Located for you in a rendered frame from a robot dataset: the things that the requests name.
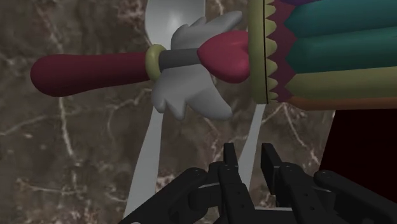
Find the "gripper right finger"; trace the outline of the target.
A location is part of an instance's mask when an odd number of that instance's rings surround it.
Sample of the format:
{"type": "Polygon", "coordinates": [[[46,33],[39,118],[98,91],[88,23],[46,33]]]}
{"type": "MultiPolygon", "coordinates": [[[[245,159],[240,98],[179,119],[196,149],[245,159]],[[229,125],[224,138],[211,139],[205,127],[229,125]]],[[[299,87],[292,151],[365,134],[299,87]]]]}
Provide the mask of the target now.
{"type": "Polygon", "coordinates": [[[397,224],[397,203],[333,171],[310,176],[283,162],[270,143],[261,145],[261,169],[277,205],[290,207],[297,224],[397,224]]]}

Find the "colourful striped toy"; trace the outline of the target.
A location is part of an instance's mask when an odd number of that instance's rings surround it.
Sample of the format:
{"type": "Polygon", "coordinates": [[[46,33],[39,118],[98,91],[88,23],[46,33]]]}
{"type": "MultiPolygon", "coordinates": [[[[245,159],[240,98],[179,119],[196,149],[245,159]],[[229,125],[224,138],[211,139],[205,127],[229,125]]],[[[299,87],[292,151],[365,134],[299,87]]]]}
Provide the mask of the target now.
{"type": "Polygon", "coordinates": [[[397,0],[249,0],[247,15],[258,104],[397,108],[397,0]]]}

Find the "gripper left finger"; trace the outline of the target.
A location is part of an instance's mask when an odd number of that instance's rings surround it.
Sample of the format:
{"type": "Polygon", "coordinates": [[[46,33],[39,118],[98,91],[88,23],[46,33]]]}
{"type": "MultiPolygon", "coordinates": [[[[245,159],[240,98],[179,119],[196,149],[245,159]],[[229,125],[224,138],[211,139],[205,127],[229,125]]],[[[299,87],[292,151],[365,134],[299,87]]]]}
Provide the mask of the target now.
{"type": "Polygon", "coordinates": [[[214,224],[240,224],[255,211],[232,143],[224,144],[222,161],[211,163],[208,171],[185,170],[119,224],[195,224],[211,207],[220,210],[214,224]]]}

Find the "silver cutlery piece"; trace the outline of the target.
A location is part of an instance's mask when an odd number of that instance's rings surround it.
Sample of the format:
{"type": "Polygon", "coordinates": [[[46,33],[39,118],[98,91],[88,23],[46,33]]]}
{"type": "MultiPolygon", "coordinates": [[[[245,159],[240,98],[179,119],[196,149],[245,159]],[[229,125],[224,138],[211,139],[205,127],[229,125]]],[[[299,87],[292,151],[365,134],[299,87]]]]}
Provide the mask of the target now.
{"type": "Polygon", "coordinates": [[[248,190],[250,189],[256,146],[265,108],[266,104],[256,105],[246,142],[238,160],[239,175],[248,190]]]}

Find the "red heart winged toy wand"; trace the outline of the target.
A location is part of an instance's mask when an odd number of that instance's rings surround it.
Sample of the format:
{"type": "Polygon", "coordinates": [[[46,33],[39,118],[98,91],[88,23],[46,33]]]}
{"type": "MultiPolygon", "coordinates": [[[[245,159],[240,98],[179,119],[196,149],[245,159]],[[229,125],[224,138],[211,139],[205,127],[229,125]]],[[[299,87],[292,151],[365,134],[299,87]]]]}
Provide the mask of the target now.
{"type": "Polygon", "coordinates": [[[247,32],[234,30],[241,18],[241,11],[232,11],[182,25],[172,35],[169,50],[151,45],[145,52],[48,55],[32,66],[31,81],[40,92],[63,97],[152,80],[151,101],[159,113],[170,109],[182,120],[190,107],[208,119],[226,120],[232,109],[212,77],[228,83],[249,77],[247,32]]]}

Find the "silver spoon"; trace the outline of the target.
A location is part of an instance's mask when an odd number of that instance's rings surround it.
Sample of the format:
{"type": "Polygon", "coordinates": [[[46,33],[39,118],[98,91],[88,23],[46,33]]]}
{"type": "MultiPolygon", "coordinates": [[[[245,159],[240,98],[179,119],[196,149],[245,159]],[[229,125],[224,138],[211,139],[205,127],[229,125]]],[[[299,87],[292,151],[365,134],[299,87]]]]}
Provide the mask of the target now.
{"type": "MultiPolygon", "coordinates": [[[[205,0],[148,0],[145,29],[151,43],[169,49],[171,37],[183,24],[192,24],[205,15],[205,0]]],[[[157,186],[163,114],[153,109],[137,159],[124,216],[155,194],[157,186]]]]}

